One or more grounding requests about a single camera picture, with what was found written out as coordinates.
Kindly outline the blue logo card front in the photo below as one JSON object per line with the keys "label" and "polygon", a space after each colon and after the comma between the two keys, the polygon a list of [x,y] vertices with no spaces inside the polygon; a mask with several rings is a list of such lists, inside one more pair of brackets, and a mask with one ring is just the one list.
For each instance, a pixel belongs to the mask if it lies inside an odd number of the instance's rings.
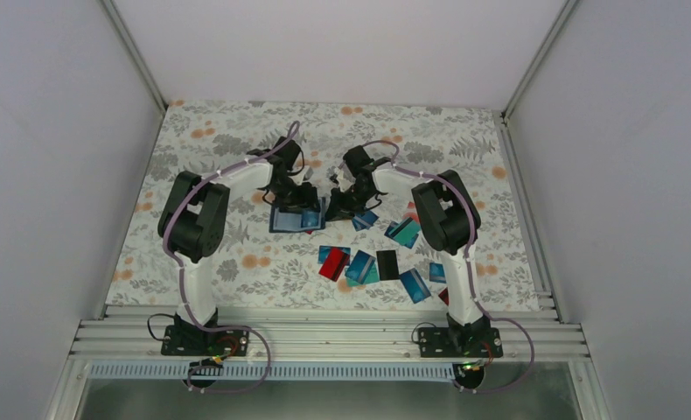
{"label": "blue logo card front", "polygon": [[321,226],[321,217],[319,211],[304,210],[301,215],[301,227],[305,229],[314,229]]}

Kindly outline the blue denim card holder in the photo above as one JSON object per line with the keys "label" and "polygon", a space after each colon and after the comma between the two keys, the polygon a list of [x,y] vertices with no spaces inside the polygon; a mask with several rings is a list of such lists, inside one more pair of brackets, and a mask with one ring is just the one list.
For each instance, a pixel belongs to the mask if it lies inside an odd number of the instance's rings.
{"label": "blue denim card holder", "polygon": [[305,229],[301,227],[302,213],[285,213],[273,206],[269,217],[269,232],[270,233],[302,233],[323,230],[326,225],[325,210],[327,208],[326,198],[320,198],[321,210],[321,226],[314,229]]}

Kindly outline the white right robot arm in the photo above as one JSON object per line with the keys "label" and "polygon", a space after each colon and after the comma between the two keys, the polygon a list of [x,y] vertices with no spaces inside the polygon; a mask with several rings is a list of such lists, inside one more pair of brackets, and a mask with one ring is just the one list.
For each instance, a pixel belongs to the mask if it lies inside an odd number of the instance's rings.
{"label": "white right robot arm", "polygon": [[374,159],[363,146],[343,156],[343,166],[353,176],[345,189],[335,187],[325,212],[327,221],[348,220],[366,211],[366,204],[380,195],[395,195],[415,204],[422,235],[439,253],[449,293],[450,349],[469,356],[482,344],[490,327],[489,316],[475,290],[475,241],[481,219],[466,188],[453,170],[434,175],[411,171],[388,157]]}

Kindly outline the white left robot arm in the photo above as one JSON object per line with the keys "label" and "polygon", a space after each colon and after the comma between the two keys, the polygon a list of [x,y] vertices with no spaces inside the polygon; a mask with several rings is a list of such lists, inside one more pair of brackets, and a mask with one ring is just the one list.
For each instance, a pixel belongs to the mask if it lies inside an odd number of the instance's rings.
{"label": "white left robot arm", "polygon": [[312,216],[319,224],[323,203],[308,180],[308,170],[301,147],[282,136],[273,148],[254,149],[242,161],[207,177],[190,171],[177,175],[158,233],[164,252],[178,265],[177,315],[189,324],[183,341],[194,353],[207,354],[218,342],[212,258],[223,240],[229,205],[260,190],[272,193],[272,210],[285,223],[303,229],[304,217]]}

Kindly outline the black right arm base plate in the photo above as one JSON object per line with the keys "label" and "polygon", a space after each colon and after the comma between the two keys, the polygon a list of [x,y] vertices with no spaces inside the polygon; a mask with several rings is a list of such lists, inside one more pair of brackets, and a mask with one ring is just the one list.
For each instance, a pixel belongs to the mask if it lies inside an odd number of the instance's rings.
{"label": "black right arm base plate", "polygon": [[449,327],[422,326],[415,341],[423,358],[500,358],[504,355],[497,328],[455,334]]}

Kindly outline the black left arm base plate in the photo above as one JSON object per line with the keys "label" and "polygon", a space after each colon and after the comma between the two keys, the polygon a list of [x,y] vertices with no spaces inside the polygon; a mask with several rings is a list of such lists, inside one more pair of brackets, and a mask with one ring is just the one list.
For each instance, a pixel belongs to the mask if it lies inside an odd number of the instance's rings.
{"label": "black left arm base plate", "polygon": [[168,325],[160,353],[163,356],[235,356],[247,354],[248,331],[204,332],[194,325]]}

